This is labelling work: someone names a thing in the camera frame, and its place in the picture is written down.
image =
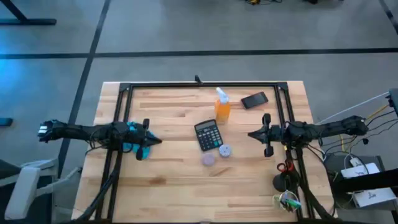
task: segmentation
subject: black metal frame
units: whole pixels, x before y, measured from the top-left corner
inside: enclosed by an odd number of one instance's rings
[[[44,25],[55,25],[56,19],[28,19],[26,16],[11,2],[11,0],[0,0],[5,7],[17,19],[0,19],[0,25],[23,25],[23,26],[44,26]]]
[[[272,87],[274,88],[275,91],[275,98],[276,98],[276,103],[277,103],[277,109],[278,109],[278,114],[279,114],[279,121],[281,125],[283,125],[286,120],[284,117],[284,111],[282,107],[282,102],[281,102],[281,97],[280,97],[280,91],[283,91],[285,95],[285,100],[286,100],[286,107],[287,107],[287,112],[289,116],[290,121],[294,121],[294,114],[293,114],[293,108],[292,108],[292,102],[290,100],[289,96],[289,88],[286,82],[201,82],[200,80],[197,80],[197,82],[158,82],[158,83],[151,83],[151,82],[142,82],[142,83],[121,83],[119,86],[119,93],[118,93],[118,99],[116,102],[116,108],[114,112],[114,121],[119,120],[119,115],[120,115],[120,109],[121,109],[121,104],[122,104],[122,98],[123,95],[127,92],[127,101],[126,101],[126,109],[124,111],[124,116],[123,116],[123,121],[127,122],[128,117],[129,117],[129,112],[131,108],[131,101],[132,101],[132,92],[134,88],[171,88],[171,87],[217,87],[217,86],[236,86],[236,87],[243,87],[243,86],[261,86],[261,87]],[[305,185],[308,185],[308,180],[307,180],[307,174],[305,171],[305,166],[303,162],[303,157],[302,157],[302,149],[296,149],[297,151],[297,160],[298,160],[298,168],[300,169],[300,176],[301,176],[301,181]],[[111,191],[111,197],[109,200],[109,207],[108,207],[108,213],[106,215],[106,219],[112,220],[113,219],[113,213],[114,213],[114,206],[115,206],[115,201],[116,201],[116,193],[118,189],[118,180],[119,180],[119,173],[120,173],[120,168],[121,168],[121,161],[122,161],[122,156],[123,156],[123,149],[119,149],[117,157],[116,157],[116,163],[114,166],[114,169],[116,169],[118,172],[118,176],[116,177],[116,180],[114,181],[112,185],[112,191]],[[292,158],[291,151],[287,150],[286,151],[286,157],[287,158]],[[104,183],[108,179],[109,176],[109,169],[111,166],[111,159],[112,159],[112,151],[108,151],[106,154],[106,160],[105,160],[105,165],[104,165],[104,172],[102,176],[102,181],[101,181],[101,188],[103,187]],[[307,204],[307,210],[308,210],[308,216],[309,218],[315,218],[314,216],[314,211],[311,203],[308,201],[308,198],[304,195],[305,197],[305,202]],[[95,220],[99,220],[102,217],[102,211],[103,211],[103,200],[101,200],[98,203],[98,206],[96,208],[96,214],[95,214]],[[296,210],[297,218],[300,220],[303,218],[303,213],[302,209]]]

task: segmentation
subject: calculator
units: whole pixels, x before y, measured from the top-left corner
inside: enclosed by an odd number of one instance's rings
[[[195,131],[197,132],[199,145],[203,152],[220,147],[223,144],[215,119],[195,125]]]

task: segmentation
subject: gray floor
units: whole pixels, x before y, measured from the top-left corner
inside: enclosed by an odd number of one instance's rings
[[[58,19],[54,27],[0,27],[0,54],[88,53],[103,0],[23,1],[30,16]],[[397,4],[386,1],[395,16]],[[0,5],[0,18],[10,15]],[[112,0],[97,52],[163,50],[353,49],[398,47],[398,35],[378,1],[285,0],[250,6],[239,0]],[[39,143],[41,121],[67,121],[85,58],[0,60],[0,158],[21,164],[58,154],[61,141]],[[398,87],[398,53],[96,58],[76,123],[93,122],[105,81],[303,80],[315,121]],[[367,116],[382,98],[342,116]],[[396,127],[356,146],[359,155],[380,155],[397,168]],[[87,145],[72,141],[64,175],[82,166]],[[72,208],[78,179],[57,195]],[[392,223],[388,212],[339,210],[344,220]]]

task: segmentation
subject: chair armrest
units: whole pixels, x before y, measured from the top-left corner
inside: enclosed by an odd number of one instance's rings
[[[14,190],[12,191],[10,201],[8,201],[4,219],[18,220],[27,216],[29,207],[36,197],[36,188],[39,177],[39,168],[22,168]]]

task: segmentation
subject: scissors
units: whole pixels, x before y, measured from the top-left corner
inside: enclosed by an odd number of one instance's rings
[[[292,161],[285,160],[285,162],[281,162],[276,166],[276,169],[281,172],[293,171],[294,165]]]

